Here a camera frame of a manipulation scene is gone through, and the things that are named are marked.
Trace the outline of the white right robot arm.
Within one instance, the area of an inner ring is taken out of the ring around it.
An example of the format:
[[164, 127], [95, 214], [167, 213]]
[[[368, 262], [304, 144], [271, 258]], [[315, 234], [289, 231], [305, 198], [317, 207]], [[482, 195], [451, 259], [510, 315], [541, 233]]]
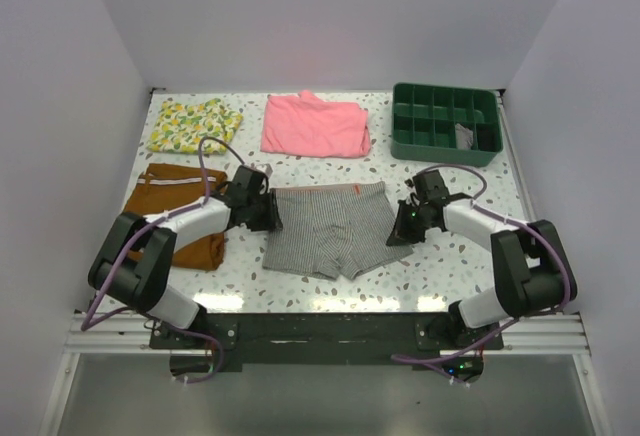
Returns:
[[420, 327], [418, 335], [466, 349], [496, 333], [503, 320], [561, 311], [573, 301], [577, 283], [554, 224], [526, 222], [483, 207], [479, 198], [488, 183], [471, 168], [466, 171], [480, 180], [481, 189], [474, 195], [450, 192], [442, 167], [427, 168], [405, 181], [410, 193], [398, 202], [387, 245], [424, 243], [434, 229], [459, 234], [490, 253], [493, 286], [450, 304]]

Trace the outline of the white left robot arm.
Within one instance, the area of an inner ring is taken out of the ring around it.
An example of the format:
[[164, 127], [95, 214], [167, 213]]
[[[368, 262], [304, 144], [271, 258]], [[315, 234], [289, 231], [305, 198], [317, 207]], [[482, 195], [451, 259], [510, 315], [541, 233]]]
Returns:
[[183, 347], [200, 346], [209, 330], [207, 310], [169, 284], [173, 257], [205, 236], [238, 226], [254, 232], [282, 228], [269, 175], [246, 165], [220, 187], [207, 182], [204, 195], [190, 204], [157, 214], [121, 213], [88, 273], [96, 296], [83, 328], [101, 321], [94, 314], [109, 296], [126, 309], [171, 326], [173, 338]]

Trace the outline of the grey striped underwear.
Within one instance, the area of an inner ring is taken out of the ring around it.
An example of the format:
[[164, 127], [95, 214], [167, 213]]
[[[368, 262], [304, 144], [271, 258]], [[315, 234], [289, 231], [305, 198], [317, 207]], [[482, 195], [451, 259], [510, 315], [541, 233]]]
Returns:
[[267, 270], [353, 280], [413, 253], [387, 244], [395, 216], [382, 181], [277, 188], [275, 196], [282, 228], [268, 234]]

